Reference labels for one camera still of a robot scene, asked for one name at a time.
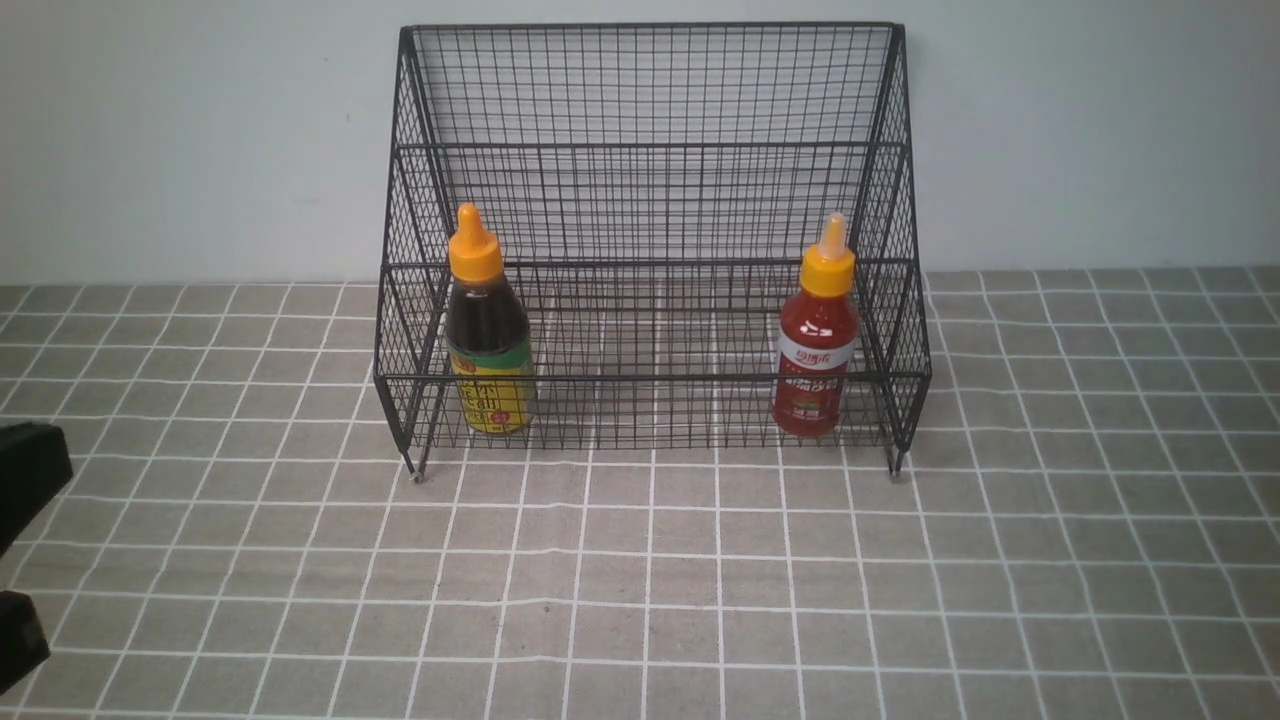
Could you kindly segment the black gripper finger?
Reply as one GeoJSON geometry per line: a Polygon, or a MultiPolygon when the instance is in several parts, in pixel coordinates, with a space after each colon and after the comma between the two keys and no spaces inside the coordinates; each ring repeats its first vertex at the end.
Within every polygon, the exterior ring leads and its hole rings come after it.
{"type": "Polygon", "coordinates": [[[38,611],[29,596],[3,591],[0,605],[0,693],[5,694],[50,657],[50,647],[38,611]]]}

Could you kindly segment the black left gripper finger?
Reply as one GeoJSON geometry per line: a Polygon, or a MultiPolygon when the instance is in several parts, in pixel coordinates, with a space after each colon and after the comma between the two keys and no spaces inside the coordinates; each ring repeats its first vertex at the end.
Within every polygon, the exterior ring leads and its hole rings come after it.
{"type": "Polygon", "coordinates": [[[4,427],[0,473],[5,553],[74,475],[64,430],[37,421],[4,427]]]}

